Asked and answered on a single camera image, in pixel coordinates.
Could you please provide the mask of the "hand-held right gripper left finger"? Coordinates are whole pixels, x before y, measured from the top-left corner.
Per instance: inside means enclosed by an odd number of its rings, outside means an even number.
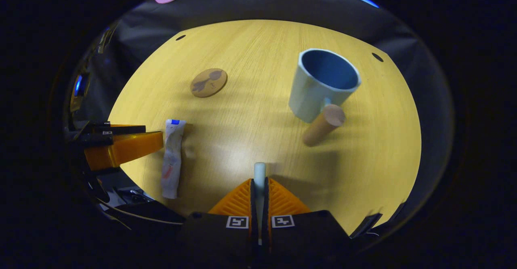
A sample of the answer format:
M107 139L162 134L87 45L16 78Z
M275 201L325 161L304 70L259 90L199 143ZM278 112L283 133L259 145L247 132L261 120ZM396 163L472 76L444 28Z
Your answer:
M257 242L253 179L209 212L193 212L180 230L180 267L251 267Z

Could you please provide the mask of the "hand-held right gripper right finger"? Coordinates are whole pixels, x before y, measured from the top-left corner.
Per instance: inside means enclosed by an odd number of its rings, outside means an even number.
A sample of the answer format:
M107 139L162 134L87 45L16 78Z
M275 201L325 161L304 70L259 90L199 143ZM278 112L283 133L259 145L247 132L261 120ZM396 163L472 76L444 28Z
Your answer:
M272 178L265 180L266 267L338 267L351 238L328 210L312 211Z

